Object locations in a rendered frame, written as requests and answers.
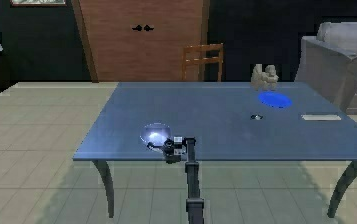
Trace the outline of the beige lumpy statue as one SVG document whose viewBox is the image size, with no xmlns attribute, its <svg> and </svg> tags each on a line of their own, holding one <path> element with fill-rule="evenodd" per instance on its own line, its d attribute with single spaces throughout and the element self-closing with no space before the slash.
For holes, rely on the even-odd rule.
<svg viewBox="0 0 357 224">
<path fill-rule="evenodd" d="M 265 70 L 263 70 L 262 64 L 256 64 L 252 72 L 251 85 L 255 90 L 262 89 L 264 91 L 274 91 L 278 79 L 279 77 L 274 65 L 267 65 Z"/>
</svg>

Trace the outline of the brown wooden chair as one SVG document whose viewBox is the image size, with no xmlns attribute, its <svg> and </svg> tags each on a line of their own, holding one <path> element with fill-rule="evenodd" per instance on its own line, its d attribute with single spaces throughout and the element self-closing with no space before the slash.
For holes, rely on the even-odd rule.
<svg viewBox="0 0 357 224">
<path fill-rule="evenodd" d="M 188 59 L 187 55 L 193 52 L 209 52 L 217 51 L 218 55 L 215 57 L 200 57 L 194 59 Z M 182 54 L 182 80 L 187 80 L 187 67 L 191 65 L 204 65 L 204 64 L 218 64 L 217 81 L 222 81 L 223 74 L 223 59 L 224 59 L 224 48 L 223 44 L 208 44 L 208 45 L 196 45 L 196 46 L 186 46 L 183 48 Z"/>
</svg>

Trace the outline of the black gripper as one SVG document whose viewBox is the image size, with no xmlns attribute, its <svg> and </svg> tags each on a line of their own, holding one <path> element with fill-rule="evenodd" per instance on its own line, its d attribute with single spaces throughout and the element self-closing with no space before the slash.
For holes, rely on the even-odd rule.
<svg viewBox="0 0 357 224">
<path fill-rule="evenodd" d="M 181 156 L 174 154 L 174 142 L 170 139 L 167 139 L 165 143 L 148 142 L 146 146 L 153 152 L 163 153 L 167 164 L 173 164 L 181 161 Z"/>
</svg>

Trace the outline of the blue grey table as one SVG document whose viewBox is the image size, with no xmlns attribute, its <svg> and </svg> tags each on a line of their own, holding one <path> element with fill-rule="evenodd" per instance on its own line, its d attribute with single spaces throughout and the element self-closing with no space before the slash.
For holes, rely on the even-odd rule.
<svg viewBox="0 0 357 224">
<path fill-rule="evenodd" d="M 292 105 L 267 106 L 258 99 L 261 92 L 284 94 Z M 304 114 L 341 120 L 305 121 Z M 357 123 L 305 83 L 256 91 L 245 82 L 121 82 L 73 156 L 95 163 L 109 200 L 114 198 L 109 162 L 165 160 L 140 139 L 152 123 L 168 125 L 169 139 L 195 138 L 199 161 L 347 162 L 330 199 L 330 217 L 357 177 Z"/>
</svg>

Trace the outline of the brown wooden door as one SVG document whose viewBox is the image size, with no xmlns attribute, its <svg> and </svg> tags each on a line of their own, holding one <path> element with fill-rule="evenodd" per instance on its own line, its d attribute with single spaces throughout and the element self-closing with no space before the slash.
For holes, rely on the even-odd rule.
<svg viewBox="0 0 357 224">
<path fill-rule="evenodd" d="M 206 42 L 210 0 L 70 1 L 93 82 L 180 81 L 183 48 Z"/>
</svg>

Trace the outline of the blue round plate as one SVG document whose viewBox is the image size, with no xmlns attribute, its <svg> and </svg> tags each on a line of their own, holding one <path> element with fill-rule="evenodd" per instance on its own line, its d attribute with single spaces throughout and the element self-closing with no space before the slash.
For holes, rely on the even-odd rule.
<svg viewBox="0 0 357 224">
<path fill-rule="evenodd" d="M 261 92 L 258 99 L 261 103 L 273 108 L 286 108 L 292 105 L 289 97 L 277 92 Z"/>
</svg>

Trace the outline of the clear glass bowl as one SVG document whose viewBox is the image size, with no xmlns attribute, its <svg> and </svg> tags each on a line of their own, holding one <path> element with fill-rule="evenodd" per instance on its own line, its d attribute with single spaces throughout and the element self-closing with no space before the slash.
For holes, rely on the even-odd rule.
<svg viewBox="0 0 357 224">
<path fill-rule="evenodd" d="M 146 125 L 140 134 L 140 139 L 147 145 L 148 142 L 165 143 L 171 136 L 171 129 L 163 123 L 152 123 Z"/>
</svg>

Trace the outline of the grey sofa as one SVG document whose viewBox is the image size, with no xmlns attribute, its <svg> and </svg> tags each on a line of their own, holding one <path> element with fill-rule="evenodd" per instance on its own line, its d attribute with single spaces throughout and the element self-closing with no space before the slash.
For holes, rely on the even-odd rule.
<svg viewBox="0 0 357 224">
<path fill-rule="evenodd" d="M 357 115 L 357 22 L 323 22 L 316 36 L 303 36 L 295 80 Z"/>
</svg>

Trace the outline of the white flat rectangle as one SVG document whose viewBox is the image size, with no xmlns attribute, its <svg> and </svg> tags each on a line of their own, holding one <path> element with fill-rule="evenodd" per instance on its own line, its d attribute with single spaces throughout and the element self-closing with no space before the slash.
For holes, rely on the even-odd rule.
<svg viewBox="0 0 357 224">
<path fill-rule="evenodd" d="M 341 117 L 335 114 L 304 114 L 301 118 L 305 121 L 340 121 Z"/>
</svg>

